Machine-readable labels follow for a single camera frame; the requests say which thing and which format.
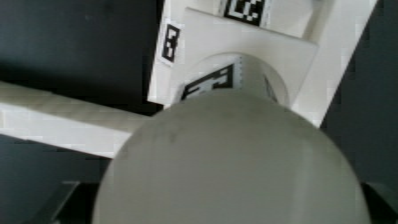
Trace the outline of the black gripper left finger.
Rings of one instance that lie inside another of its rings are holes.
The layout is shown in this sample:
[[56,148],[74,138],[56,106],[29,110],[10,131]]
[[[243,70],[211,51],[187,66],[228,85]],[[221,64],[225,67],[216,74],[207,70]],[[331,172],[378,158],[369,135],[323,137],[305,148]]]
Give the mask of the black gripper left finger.
[[97,182],[63,181],[20,224],[90,224],[97,190]]

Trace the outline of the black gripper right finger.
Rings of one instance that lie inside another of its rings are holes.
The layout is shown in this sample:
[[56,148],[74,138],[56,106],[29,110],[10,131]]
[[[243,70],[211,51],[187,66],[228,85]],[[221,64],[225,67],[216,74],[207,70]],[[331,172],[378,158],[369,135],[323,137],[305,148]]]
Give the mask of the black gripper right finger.
[[379,183],[360,183],[370,224],[398,224],[398,193]]

